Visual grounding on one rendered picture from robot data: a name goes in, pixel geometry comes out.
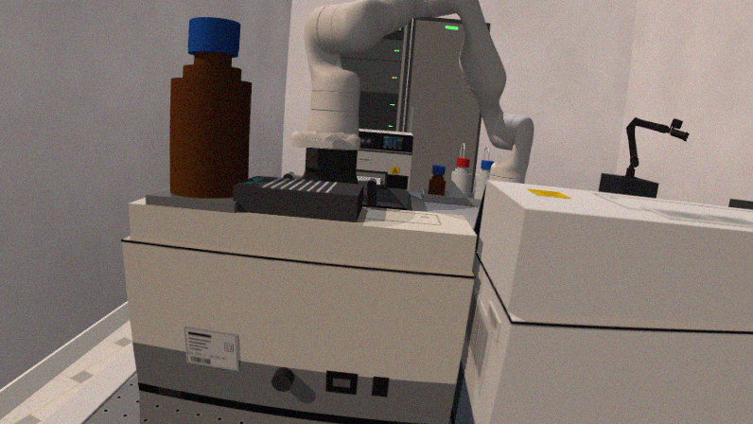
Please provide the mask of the brown bottle neck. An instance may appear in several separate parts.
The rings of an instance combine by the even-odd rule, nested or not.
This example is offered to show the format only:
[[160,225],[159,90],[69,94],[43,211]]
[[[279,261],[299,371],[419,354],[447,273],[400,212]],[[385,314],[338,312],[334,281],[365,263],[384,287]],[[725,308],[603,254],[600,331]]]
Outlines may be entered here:
[[194,53],[194,64],[225,65],[232,67],[232,55],[217,52]]

